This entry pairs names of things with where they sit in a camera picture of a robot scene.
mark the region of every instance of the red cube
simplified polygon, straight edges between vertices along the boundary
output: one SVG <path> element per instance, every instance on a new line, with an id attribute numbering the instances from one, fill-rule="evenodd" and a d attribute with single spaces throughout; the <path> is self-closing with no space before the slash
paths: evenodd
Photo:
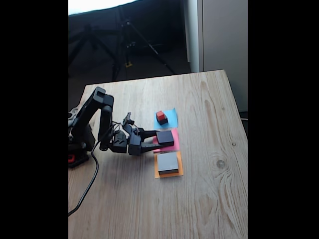
<path id="1" fill-rule="evenodd" d="M 156 113 L 156 118 L 158 119 L 158 121 L 162 121 L 163 119 L 165 119 L 165 115 L 162 111 L 159 111 Z"/>

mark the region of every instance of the black cube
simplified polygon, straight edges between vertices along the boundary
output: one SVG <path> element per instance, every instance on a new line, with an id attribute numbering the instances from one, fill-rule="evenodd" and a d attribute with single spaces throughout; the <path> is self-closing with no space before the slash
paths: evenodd
<path id="1" fill-rule="evenodd" d="M 159 131 L 156 132 L 156 136 L 158 138 L 158 142 L 161 145 L 165 146 L 173 146 L 174 145 L 174 138 L 171 131 Z"/>

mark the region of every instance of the colored paper square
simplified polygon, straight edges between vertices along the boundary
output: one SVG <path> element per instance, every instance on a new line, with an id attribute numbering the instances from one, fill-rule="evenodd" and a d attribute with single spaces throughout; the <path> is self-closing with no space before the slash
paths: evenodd
<path id="1" fill-rule="evenodd" d="M 173 135 L 173 139 L 174 139 L 174 145 L 173 146 L 167 146 L 164 148 L 159 148 L 159 149 L 155 149 L 153 150 L 154 153 L 157 152 L 167 152 L 167 151 L 179 151 L 179 138 L 178 138 L 178 132 L 177 132 L 177 128 L 172 129 L 171 134 Z M 153 137 L 153 143 L 158 144 L 158 138 L 156 136 Z"/>
<path id="2" fill-rule="evenodd" d="M 182 176 L 184 175 L 183 172 L 183 164 L 181 161 L 181 154 L 180 151 L 176 152 L 177 154 L 177 160 L 178 160 L 178 173 L 170 173 L 170 174 L 159 174 L 159 168 L 158 168 L 158 155 L 154 155 L 154 169 L 155 169 L 155 178 L 167 178 L 167 177 L 174 177 L 174 176 Z"/>
<path id="3" fill-rule="evenodd" d="M 157 128 L 177 128 L 178 127 L 178 120 L 177 120 L 177 113 L 175 108 L 170 111 L 163 111 L 164 114 L 167 116 L 168 122 L 165 124 L 160 125 L 156 118 L 156 112 L 154 113 L 154 129 Z"/>

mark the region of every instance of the wooden table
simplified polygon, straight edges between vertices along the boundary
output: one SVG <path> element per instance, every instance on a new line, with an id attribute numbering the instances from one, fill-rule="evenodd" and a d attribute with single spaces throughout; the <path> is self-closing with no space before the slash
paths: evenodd
<path id="1" fill-rule="evenodd" d="M 100 86 L 113 95 L 113 120 L 145 130 L 154 112 L 176 108 L 184 175 L 154 178 L 154 153 L 95 150 L 99 173 L 77 212 L 71 239 L 248 237 L 247 137 L 225 71 L 87 85 L 80 104 Z M 97 138 L 100 111 L 90 121 Z M 69 211 L 95 170 L 91 158 L 69 170 Z"/>

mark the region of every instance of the wire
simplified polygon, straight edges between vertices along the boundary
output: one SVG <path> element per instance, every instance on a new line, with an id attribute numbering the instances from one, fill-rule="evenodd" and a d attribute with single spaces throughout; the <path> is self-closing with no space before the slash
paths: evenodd
<path id="1" fill-rule="evenodd" d="M 116 123 L 116 124 L 112 125 L 111 127 L 109 127 L 108 130 L 107 130 L 107 131 L 104 133 L 104 135 L 102 136 L 101 140 L 103 140 L 103 138 L 108 134 L 108 132 L 109 132 L 114 126 L 116 126 L 117 124 L 119 124 L 119 123 Z M 83 193 L 83 195 L 82 195 L 82 197 L 81 197 L 81 199 L 80 199 L 78 205 L 76 205 L 76 207 L 75 207 L 72 211 L 69 212 L 68 216 L 71 216 L 73 213 L 75 213 L 75 212 L 79 209 L 79 207 L 81 206 L 81 204 L 82 204 L 82 202 L 83 202 L 85 196 L 86 196 L 87 193 L 89 192 L 89 190 L 90 190 L 90 188 L 91 188 L 91 186 L 92 186 L 92 184 L 93 184 L 93 182 L 94 182 L 94 180 L 95 180 L 95 178 L 96 178 L 96 175 L 98 174 L 98 171 L 99 171 L 99 162 L 98 162 L 98 160 L 96 159 L 96 157 L 94 156 L 94 153 L 93 153 L 93 152 L 94 152 L 96 146 L 98 146 L 98 144 L 99 144 L 100 142 L 101 142 L 101 141 L 98 140 L 97 143 L 95 144 L 95 146 L 93 147 L 92 151 L 91 151 L 91 155 L 92 155 L 92 157 L 94 158 L 94 161 L 95 161 L 95 163 L 96 163 L 96 169 L 95 169 L 93 178 L 92 178 L 91 182 L 89 183 L 89 186 L 88 186 L 88 187 L 86 188 L 86 190 L 84 191 L 84 193 Z"/>
<path id="2" fill-rule="evenodd" d="M 139 135 L 139 128 L 136 126 L 136 124 L 134 124 L 136 130 L 137 130 L 137 134 L 136 135 Z"/>

